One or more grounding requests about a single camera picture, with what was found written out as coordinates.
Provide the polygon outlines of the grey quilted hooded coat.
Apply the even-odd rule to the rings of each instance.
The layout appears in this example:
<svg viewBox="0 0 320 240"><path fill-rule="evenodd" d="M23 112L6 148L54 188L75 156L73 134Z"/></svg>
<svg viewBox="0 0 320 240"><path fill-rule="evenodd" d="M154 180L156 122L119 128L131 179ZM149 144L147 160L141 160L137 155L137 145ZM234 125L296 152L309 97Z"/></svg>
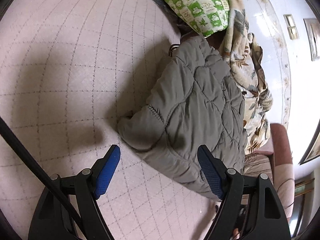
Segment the grey quilted hooded coat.
<svg viewBox="0 0 320 240"><path fill-rule="evenodd" d="M245 102L229 65L203 37L174 51L146 104L118 122L120 137L152 168L215 199L197 159L206 145L228 168L244 166Z"/></svg>

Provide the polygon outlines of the striped padded headboard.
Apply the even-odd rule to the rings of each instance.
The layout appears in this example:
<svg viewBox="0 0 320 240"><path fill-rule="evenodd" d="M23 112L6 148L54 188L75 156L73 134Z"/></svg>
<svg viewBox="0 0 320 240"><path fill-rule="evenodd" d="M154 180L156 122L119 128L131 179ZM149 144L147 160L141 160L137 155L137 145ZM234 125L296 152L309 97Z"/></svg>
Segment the striped padded headboard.
<svg viewBox="0 0 320 240"><path fill-rule="evenodd" d="M251 177L267 174L289 220L295 200L295 175L289 139L286 128L281 124L270 124L270 131L267 143L246 155L242 174Z"/></svg>

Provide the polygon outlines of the pink quilted mattress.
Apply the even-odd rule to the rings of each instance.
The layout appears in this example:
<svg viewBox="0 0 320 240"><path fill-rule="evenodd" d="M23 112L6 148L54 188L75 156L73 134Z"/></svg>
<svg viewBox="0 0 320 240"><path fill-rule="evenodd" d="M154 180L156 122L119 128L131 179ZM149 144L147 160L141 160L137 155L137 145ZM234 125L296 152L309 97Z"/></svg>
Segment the pink quilted mattress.
<svg viewBox="0 0 320 240"><path fill-rule="evenodd" d="M98 199L115 239L202 239L214 217L117 132L179 40L153 0L14 0L1 20L1 117L47 174L76 175L120 147Z"/></svg>

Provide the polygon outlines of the leaf pattern cream blanket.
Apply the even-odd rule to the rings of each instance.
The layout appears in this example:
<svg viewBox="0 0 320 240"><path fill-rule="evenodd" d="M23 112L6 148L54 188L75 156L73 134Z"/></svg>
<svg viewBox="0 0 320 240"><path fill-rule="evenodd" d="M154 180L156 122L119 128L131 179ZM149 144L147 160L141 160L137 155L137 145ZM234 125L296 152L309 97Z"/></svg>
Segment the leaf pattern cream blanket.
<svg viewBox="0 0 320 240"><path fill-rule="evenodd" d="M245 153L251 154L270 138L270 123L266 112L271 109L273 98L261 66L263 49L255 35L249 32L243 0L228 0L228 4L228 27L219 50L229 64L232 77L245 101Z"/></svg>

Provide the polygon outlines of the green white patterned pillow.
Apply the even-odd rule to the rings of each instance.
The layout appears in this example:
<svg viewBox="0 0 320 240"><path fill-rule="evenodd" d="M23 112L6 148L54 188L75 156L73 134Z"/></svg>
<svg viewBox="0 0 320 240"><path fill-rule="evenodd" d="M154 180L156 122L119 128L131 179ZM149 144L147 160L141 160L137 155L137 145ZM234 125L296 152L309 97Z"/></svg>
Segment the green white patterned pillow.
<svg viewBox="0 0 320 240"><path fill-rule="evenodd" d="M191 29L207 38L228 27L228 0L164 0Z"/></svg>

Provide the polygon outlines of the light switch plate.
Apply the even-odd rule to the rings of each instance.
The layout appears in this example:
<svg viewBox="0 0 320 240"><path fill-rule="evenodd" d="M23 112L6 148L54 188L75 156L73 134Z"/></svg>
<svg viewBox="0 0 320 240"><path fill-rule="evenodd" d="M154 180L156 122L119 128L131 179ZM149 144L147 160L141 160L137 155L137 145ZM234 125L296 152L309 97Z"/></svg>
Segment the light switch plate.
<svg viewBox="0 0 320 240"><path fill-rule="evenodd" d="M291 14L285 14L284 19L285 19L285 23L287 26L287 31L289 33L290 39L291 40L299 39L297 27L293 19L293 16Z"/></svg>

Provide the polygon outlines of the framed wall picture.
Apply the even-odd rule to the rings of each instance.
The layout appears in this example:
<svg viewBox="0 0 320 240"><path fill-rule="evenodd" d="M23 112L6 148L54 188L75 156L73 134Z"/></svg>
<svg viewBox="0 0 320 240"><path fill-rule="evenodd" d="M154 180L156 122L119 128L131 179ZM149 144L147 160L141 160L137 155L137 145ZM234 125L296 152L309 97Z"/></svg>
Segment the framed wall picture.
<svg viewBox="0 0 320 240"><path fill-rule="evenodd" d="M304 24L306 27L310 51L311 60L319 60L319 43L320 43L320 24L316 18L304 18Z"/></svg>

